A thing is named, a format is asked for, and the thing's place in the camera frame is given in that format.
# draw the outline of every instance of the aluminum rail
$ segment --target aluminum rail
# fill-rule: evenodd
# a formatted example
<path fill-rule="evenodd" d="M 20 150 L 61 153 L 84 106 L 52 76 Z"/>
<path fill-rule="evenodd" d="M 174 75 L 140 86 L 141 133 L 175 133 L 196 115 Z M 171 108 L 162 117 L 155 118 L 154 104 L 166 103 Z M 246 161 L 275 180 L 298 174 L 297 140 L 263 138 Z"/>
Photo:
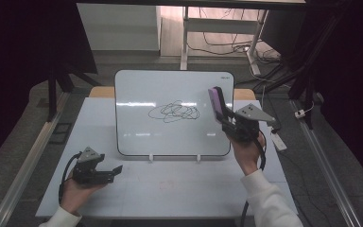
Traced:
<path fill-rule="evenodd" d="M 0 226 L 6 226 L 11 214 L 13 213 L 14 208 L 16 207 L 17 202 L 23 194 L 23 191 L 26 188 L 28 180 L 31 177 L 31 174 L 34 172 L 35 166 L 38 164 L 41 155 L 43 154 L 43 150 L 48 143 L 49 137 L 52 134 L 52 131 L 55 129 L 58 124 L 59 119 L 61 118 L 61 113 L 64 109 L 64 105 L 70 94 L 62 93 L 58 100 L 58 111 L 54 116 L 51 122 L 46 122 L 43 125 L 40 134 L 38 135 L 34 145 L 32 146 L 30 152 L 28 153 L 25 161 L 20 167 L 19 172 L 16 175 L 13 183 L 11 184 L 6 196 L 2 200 L 0 204 Z"/>
<path fill-rule="evenodd" d="M 290 105 L 294 112 L 299 110 L 293 100 L 290 100 Z M 317 159 L 318 165 L 320 166 L 320 170 L 322 171 L 323 176 L 325 177 L 325 180 L 332 191 L 332 194 L 337 200 L 338 208 L 340 209 L 341 214 L 346 220 L 347 226 L 362 226 L 357 216 L 357 213 L 355 212 L 355 209 L 353 208 L 353 205 L 350 202 L 346 191 L 338 180 L 335 171 L 332 168 L 332 165 L 329 163 L 329 160 L 322 146 L 320 145 L 320 141 L 318 140 L 314 130 L 310 130 L 303 120 L 300 120 L 300 124 L 302 127 L 302 131 L 304 132 L 304 135 L 312 151 L 314 152 L 315 158 Z"/>

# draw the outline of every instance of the white cabinet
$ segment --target white cabinet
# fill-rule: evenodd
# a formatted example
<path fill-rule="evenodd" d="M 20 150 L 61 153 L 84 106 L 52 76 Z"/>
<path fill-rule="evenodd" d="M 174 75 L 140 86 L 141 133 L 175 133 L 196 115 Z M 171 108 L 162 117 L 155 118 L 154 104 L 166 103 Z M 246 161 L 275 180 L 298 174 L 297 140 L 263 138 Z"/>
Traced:
<path fill-rule="evenodd" d="M 160 49 L 160 7 L 78 4 L 78 11 L 92 50 Z"/>

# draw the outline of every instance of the whiteboard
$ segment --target whiteboard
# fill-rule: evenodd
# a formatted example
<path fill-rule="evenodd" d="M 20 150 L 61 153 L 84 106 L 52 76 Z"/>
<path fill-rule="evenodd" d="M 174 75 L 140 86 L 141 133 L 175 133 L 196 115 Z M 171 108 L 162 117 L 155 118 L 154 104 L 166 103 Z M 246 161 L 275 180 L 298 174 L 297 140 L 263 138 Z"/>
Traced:
<path fill-rule="evenodd" d="M 117 149 L 123 155 L 222 156 L 229 140 L 215 120 L 208 89 L 233 107 L 228 72 L 121 70 L 114 77 Z"/>

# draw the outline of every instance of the white sleeve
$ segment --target white sleeve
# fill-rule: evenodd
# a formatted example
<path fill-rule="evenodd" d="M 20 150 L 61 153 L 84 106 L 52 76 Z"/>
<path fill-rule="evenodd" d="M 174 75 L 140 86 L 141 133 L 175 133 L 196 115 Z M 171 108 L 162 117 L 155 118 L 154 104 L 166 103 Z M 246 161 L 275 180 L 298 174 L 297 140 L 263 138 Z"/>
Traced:
<path fill-rule="evenodd" d="M 81 218 L 82 216 L 74 216 L 59 207 L 55 215 L 48 222 L 41 224 L 40 227 L 75 227 Z"/>
<path fill-rule="evenodd" d="M 290 209 L 281 189 L 268 182 L 262 170 L 257 170 L 241 179 L 249 194 L 247 201 L 254 213 L 257 227 L 303 226 Z"/>

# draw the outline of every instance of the power strip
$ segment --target power strip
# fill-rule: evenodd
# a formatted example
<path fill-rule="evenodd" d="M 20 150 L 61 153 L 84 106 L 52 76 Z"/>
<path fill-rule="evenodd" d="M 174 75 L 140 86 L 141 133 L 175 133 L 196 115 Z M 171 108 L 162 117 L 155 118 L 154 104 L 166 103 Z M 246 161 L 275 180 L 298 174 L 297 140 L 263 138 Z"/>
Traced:
<path fill-rule="evenodd" d="M 287 146 L 285 145 L 285 143 L 283 142 L 283 140 L 281 139 L 281 137 L 278 135 L 278 133 L 270 133 L 270 138 L 273 141 L 273 144 L 275 145 L 275 148 L 278 151 L 283 151 L 285 149 L 287 149 Z"/>

